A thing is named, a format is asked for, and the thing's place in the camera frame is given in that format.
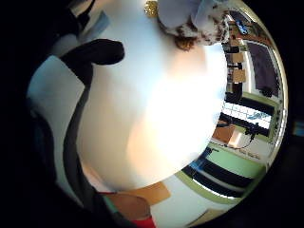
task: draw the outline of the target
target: desk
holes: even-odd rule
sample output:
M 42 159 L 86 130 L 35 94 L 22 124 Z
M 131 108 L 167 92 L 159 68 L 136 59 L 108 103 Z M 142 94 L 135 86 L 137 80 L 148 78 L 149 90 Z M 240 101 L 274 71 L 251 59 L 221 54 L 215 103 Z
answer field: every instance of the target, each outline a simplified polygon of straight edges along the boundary
M 221 44 L 176 48 L 143 0 L 104 6 L 124 59 L 95 66 L 78 134 L 81 157 L 117 190 L 162 181 L 197 158 L 219 119 L 227 83 Z

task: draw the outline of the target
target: black object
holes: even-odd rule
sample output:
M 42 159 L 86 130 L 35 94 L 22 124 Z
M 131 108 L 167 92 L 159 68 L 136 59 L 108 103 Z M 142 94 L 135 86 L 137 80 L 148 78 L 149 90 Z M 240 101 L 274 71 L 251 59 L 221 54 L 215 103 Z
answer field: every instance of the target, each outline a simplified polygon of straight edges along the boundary
M 226 92 L 225 101 L 232 104 L 238 104 L 243 93 L 243 83 L 232 84 L 232 93 Z
M 233 47 L 230 47 L 230 46 L 226 46 L 226 47 L 223 47 L 224 51 L 226 53 L 239 53 L 239 47 L 238 46 L 233 46 Z
M 269 97 L 269 98 L 271 98 L 273 96 L 273 90 L 270 87 L 268 87 L 268 86 L 264 86 L 260 90 L 260 93 L 263 94 L 263 96 Z
M 61 59 L 86 86 L 89 86 L 93 76 L 92 63 L 111 65 L 120 62 L 123 57 L 124 47 L 121 42 L 98 39 L 76 47 Z
M 77 20 L 78 20 L 79 24 L 81 25 L 81 29 L 85 29 L 85 27 L 89 21 L 88 14 L 92 10 L 94 4 L 95 4 L 95 0 L 92 0 L 91 4 L 88 6 L 88 8 L 84 12 L 82 12 L 81 14 L 78 15 Z
M 230 67 L 230 68 L 243 69 L 243 64 L 242 63 L 237 63 L 236 65 L 234 65 L 234 64 L 228 64 L 227 66 Z

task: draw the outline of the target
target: chair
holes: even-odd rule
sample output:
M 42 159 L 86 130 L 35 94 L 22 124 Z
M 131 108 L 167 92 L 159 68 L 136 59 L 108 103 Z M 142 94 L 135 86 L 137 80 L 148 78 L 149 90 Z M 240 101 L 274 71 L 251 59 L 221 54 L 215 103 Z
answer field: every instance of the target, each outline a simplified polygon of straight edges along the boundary
M 229 83 L 245 83 L 246 74 L 244 69 L 228 68 L 228 82 Z
M 244 62 L 244 57 L 241 52 L 239 53 L 232 53 L 232 62 L 233 63 L 242 63 Z

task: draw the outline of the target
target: white cloth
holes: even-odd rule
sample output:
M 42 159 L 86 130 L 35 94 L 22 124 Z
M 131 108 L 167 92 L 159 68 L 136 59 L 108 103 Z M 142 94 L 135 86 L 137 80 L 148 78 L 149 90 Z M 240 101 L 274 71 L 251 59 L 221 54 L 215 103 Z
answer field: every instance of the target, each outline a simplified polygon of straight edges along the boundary
M 159 0 L 158 14 L 161 22 L 169 29 L 185 24 L 189 17 L 200 29 L 213 11 L 213 6 L 226 2 L 228 0 Z

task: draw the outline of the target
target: wooden surface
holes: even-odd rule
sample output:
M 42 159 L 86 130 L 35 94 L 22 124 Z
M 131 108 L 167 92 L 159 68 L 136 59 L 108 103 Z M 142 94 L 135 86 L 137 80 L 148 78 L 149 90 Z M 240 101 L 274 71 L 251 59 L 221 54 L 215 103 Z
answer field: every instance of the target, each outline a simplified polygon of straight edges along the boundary
M 244 69 L 234 69 L 232 73 L 232 81 L 234 83 L 246 82 L 246 75 Z
M 219 124 L 224 124 L 225 122 L 223 121 L 218 121 Z M 233 124 L 230 124 L 229 126 L 225 126 L 225 127 L 217 127 L 215 132 L 213 133 L 212 138 L 224 142 L 224 143 L 228 143 L 235 131 L 235 126 Z
M 170 197 L 170 192 L 162 182 L 157 182 L 144 188 L 125 191 L 122 193 L 145 198 L 150 205 L 154 205 Z
M 232 53 L 232 62 L 233 63 L 242 63 L 244 62 L 244 57 L 241 52 L 239 53 Z

